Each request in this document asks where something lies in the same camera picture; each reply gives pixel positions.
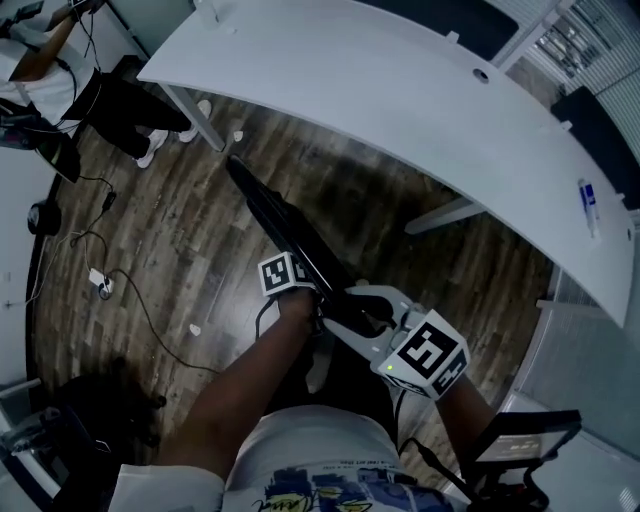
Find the blue marker pen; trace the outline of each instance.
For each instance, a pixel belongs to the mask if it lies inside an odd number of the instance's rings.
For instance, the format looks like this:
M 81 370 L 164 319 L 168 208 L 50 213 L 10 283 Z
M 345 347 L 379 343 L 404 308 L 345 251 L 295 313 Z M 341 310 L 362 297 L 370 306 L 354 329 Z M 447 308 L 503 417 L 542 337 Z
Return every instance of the blue marker pen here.
M 598 230 L 600 213 L 598 212 L 593 185 L 581 179 L 578 181 L 578 187 L 580 187 L 580 198 L 582 199 L 582 207 L 587 217 L 587 226 L 589 227 L 589 231 L 591 231 L 591 238 L 600 238 L 600 232 Z

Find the graphic print on shirt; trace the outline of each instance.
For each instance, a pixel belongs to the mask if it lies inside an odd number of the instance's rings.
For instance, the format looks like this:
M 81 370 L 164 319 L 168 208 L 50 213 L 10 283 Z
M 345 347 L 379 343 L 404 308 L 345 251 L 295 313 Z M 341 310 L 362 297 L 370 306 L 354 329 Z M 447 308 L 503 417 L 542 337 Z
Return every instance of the graphic print on shirt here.
M 313 475 L 306 469 L 287 468 L 273 474 L 264 500 L 254 512 L 449 512 L 442 495 L 430 489 L 409 487 L 406 475 L 385 469 L 357 469 L 357 482 L 333 472 Z

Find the person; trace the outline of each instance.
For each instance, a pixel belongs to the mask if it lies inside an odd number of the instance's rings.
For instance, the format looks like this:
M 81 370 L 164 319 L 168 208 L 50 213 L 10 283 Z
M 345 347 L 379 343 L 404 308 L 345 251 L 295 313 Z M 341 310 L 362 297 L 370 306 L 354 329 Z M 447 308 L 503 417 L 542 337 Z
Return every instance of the person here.
M 77 8 L 62 7 L 52 16 L 38 15 L 14 25 L 0 39 L 0 99 L 27 106 L 17 85 L 52 125 L 83 121 L 108 142 L 129 154 L 142 169 L 164 144 L 169 131 L 189 143 L 197 135 L 186 116 L 139 86 L 101 73 L 67 39 L 81 17 L 95 13 L 105 0 L 88 0 Z M 51 37 L 45 32 L 55 29 Z M 209 117 L 211 103 L 198 104 Z M 145 137 L 136 126 L 152 128 Z
M 402 467 L 390 393 L 368 361 L 336 341 L 324 387 L 308 393 L 313 308 L 307 290 L 281 296 L 279 319 L 204 388 L 155 465 L 121 467 L 108 510 L 452 510 Z M 464 376 L 437 407 L 458 459 L 494 416 Z

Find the wooden floor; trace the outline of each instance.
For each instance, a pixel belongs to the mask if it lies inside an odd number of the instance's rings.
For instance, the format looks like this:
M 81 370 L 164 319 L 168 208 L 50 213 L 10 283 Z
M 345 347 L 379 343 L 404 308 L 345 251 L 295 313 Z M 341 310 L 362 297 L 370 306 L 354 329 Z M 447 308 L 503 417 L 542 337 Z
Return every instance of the wooden floor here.
M 226 156 L 237 153 L 304 211 L 357 278 L 393 285 L 456 327 L 469 342 L 472 380 L 499 405 L 531 339 L 535 301 L 545 294 L 551 263 L 487 214 L 409 237 L 403 232 L 408 220 L 455 194 L 329 130 L 241 101 L 211 100 L 216 128 L 229 135 L 244 131 L 241 142 L 229 139 L 224 153 L 213 152 L 201 137 L 185 146 L 171 136 L 142 171 L 92 129 L 79 144 L 84 173 L 105 177 L 118 193 L 94 228 L 109 244 L 106 267 L 129 272 L 165 343 L 185 360 L 219 370 L 252 341 L 264 304 L 256 265 L 276 248 L 226 174 Z M 98 215 L 105 194 L 99 183 L 63 184 L 63 227 L 48 241 L 43 265 L 64 234 L 86 228 Z M 88 240 L 88 260 L 102 266 L 96 239 Z M 200 327 L 200 336 L 190 333 L 190 324 Z M 159 416 L 163 434 L 211 378 L 162 350 L 122 279 L 115 279 L 109 301 L 98 298 L 82 244 L 61 245 L 35 308 L 32 339 L 37 374 L 50 391 L 124 356 L 145 390 L 167 396 Z M 415 435 L 454 465 L 429 400 L 407 396 L 400 432 L 401 439 Z M 143 454 L 141 462 L 150 456 Z M 410 450 L 404 460 L 422 483 L 439 482 L 417 452 Z

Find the white cube with black marker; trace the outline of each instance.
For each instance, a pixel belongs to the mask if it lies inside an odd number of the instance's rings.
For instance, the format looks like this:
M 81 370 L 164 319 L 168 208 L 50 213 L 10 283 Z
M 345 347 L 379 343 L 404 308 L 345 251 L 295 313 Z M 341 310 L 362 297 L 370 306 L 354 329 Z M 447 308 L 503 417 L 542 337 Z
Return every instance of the white cube with black marker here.
M 438 400 L 469 361 L 466 340 L 431 310 L 376 370 L 395 386 Z
M 290 288 L 315 289 L 313 281 L 290 252 L 283 252 L 258 264 L 262 294 L 270 297 Z

